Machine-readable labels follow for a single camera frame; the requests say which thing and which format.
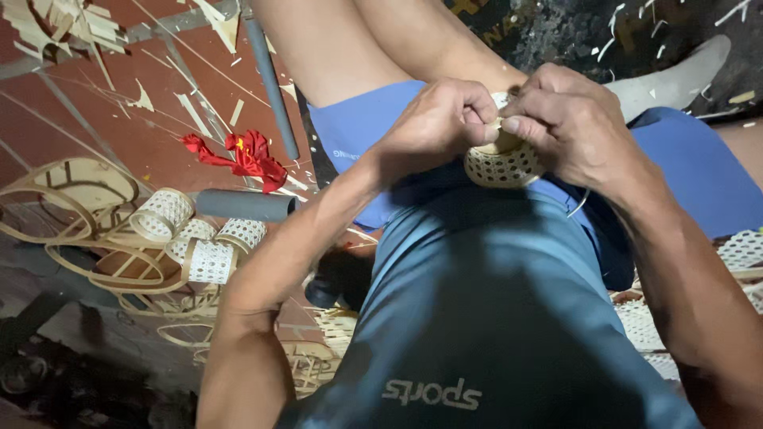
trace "teal shirt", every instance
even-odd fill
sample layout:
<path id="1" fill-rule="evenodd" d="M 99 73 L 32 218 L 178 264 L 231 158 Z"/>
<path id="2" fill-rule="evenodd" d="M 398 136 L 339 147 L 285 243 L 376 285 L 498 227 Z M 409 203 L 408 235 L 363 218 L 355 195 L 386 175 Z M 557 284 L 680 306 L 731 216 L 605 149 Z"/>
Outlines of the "teal shirt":
<path id="1" fill-rule="evenodd" d="M 699 427 L 628 341 L 591 241 L 545 195 L 398 212 L 334 380 L 283 427 Z"/>

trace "white woven mesh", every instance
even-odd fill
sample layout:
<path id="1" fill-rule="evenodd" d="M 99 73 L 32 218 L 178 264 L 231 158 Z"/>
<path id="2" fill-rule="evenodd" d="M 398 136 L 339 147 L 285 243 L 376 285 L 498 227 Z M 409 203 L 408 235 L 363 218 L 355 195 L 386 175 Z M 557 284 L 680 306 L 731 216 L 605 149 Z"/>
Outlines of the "white woven mesh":
<path id="1" fill-rule="evenodd" d="M 246 252 L 254 249 L 265 236 L 267 229 L 260 221 L 248 221 L 245 219 L 230 219 L 223 229 L 215 237 L 216 240 L 225 240 L 226 237 L 235 237 L 246 244 Z"/>
<path id="2" fill-rule="evenodd" d="M 180 224 L 193 215 L 193 207 L 179 194 L 179 192 L 163 189 L 160 189 L 151 195 L 151 198 L 148 198 L 148 201 L 140 206 L 140 210 L 148 211 L 158 216 L 154 217 L 148 213 L 136 213 L 134 215 L 135 221 L 149 234 L 154 234 L 161 238 L 166 238 L 167 240 L 175 235 Z M 165 218 L 169 221 L 169 223 L 172 224 L 172 229 L 167 228 L 164 223 L 159 221 L 160 218 Z M 140 228 L 136 228 L 136 231 L 148 239 L 153 239 L 153 237 L 143 234 Z"/>
<path id="3" fill-rule="evenodd" d="M 729 269 L 741 269 L 763 261 L 763 234 L 742 231 L 718 249 L 720 259 Z"/>
<path id="4" fill-rule="evenodd" d="M 471 148 L 464 158 L 464 169 L 474 183 L 491 188 L 519 188 L 543 173 L 538 157 L 527 142 L 516 150 L 498 155 Z"/>
<path id="5" fill-rule="evenodd" d="M 744 291 L 745 295 L 747 295 L 747 299 L 750 300 L 750 303 L 755 307 L 758 314 L 763 314 L 763 282 L 758 283 L 757 285 L 747 286 L 744 288 Z"/>
<path id="6" fill-rule="evenodd" d="M 644 360 L 657 369 L 663 379 L 678 380 L 678 367 L 668 353 L 642 353 Z"/>
<path id="7" fill-rule="evenodd" d="M 638 351 L 664 350 L 652 319 L 652 313 L 643 299 L 615 305 L 615 311 L 623 321 L 625 334 Z"/>
<path id="8" fill-rule="evenodd" d="M 217 283 L 228 281 L 231 264 L 234 263 L 232 244 L 212 240 L 198 240 L 191 255 L 188 280 L 192 282 Z"/>
<path id="9" fill-rule="evenodd" d="M 167 256 L 175 262 L 183 264 L 185 260 L 185 251 L 188 249 L 188 240 L 192 238 L 201 238 L 202 240 L 211 240 L 217 231 L 208 222 L 201 219 L 191 219 L 183 229 L 175 235 L 170 242 L 164 246 Z"/>

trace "thigh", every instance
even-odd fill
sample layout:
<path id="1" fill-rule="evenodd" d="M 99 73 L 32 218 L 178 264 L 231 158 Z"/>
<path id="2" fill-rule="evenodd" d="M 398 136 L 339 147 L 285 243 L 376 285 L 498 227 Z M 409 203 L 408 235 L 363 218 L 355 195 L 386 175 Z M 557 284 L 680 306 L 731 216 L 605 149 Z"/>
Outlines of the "thigh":
<path id="1" fill-rule="evenodd" d="M 313 106 L 411 79 L 377 45 L 351 0 L 256 0 L 253 9 Z"/>
<path id="2" fill-rule="evenodd" d="M 353 1 L 379 46 L 416 79 L 475 80 L 490 92 L 504 92 L 527 80 L 482 43 L 442 0 Z"/>

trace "gray pvc pipe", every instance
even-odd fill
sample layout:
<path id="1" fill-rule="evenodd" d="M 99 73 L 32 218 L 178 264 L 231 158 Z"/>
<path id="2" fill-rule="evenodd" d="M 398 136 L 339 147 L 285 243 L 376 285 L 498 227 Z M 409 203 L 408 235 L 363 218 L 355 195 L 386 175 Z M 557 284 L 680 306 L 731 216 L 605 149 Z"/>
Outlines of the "gray pvc pipe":
<path id="1" fill-rule="evenodd" d="M 196 211 L 220 218 L 280 222 L 299 208 L 297 197 L 258 192 L 205 189 L 196 197 Z"/>
<path id="2" fill-rule="evenodd" d="M 275 124 L 278 125 L 278 129 L 281 131 L 286 154 L 290 159 L 296 160 L 299 158 L 299 149 L 297 148 L 297 142 L 294 140 L 294 133 L 291 131 L 291 122 L 286 114 L 286 106 L 284 106 L 281 88 L 278 87 L 278 79 L 275 77 L 275 70 L 273 69 L 273 62 L 270 60 L 270 52 L 268 51 L 268 43 L 265 41 L 265 34 L 262 32 L 262 27 L 259 26 L 257 20 L 247 19 L 244 22 L 246 22 L 246 32 L 249 34 L 249 40 L 252 42 L 254 57 L 257 58 L 257 68 L 262 76 L 262 83 L 268 92 L 270 107 L 275 114 Z"/>

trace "red cloth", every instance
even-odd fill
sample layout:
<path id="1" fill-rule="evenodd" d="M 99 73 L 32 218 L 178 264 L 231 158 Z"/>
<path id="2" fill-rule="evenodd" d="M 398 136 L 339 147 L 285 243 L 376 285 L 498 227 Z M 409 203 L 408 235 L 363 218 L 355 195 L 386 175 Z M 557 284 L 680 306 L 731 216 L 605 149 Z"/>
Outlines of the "red cloth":
<path id="1" fill-rule="evenodd" d="M 235 151 L 235 162 L 215 155 L 196 134 L 189 134 L 180 141 L 191 152 L 198 152 L 200 163 L 230 167 L 236 176 L 261 177 L 263 193 L 273 192 L 286 182 L 286 169 L 270 156 L 267 139 L 255 130 L 248 130 L 246 136 L 228 134 L 226 137 L 225 149 Z"/>

